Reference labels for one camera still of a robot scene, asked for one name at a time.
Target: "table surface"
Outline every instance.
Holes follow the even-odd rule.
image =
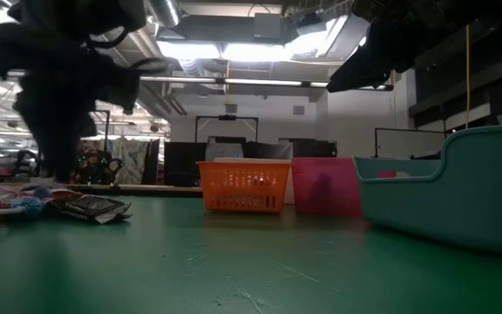
[[[350,219],[119,197],[129,222],[0,226],[0,313],[502,313],[502,258]]]

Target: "pink plastic bin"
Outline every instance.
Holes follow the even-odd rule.
[[[350,158],[294,158],[295,210],[301,214],[362,215]]]

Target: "teal plastic tub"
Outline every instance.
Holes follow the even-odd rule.
[[[502,126],[454,133],[441,160],[354,158],[374,224],[502,253]],[[396,177],[382,178],[394,173]]]

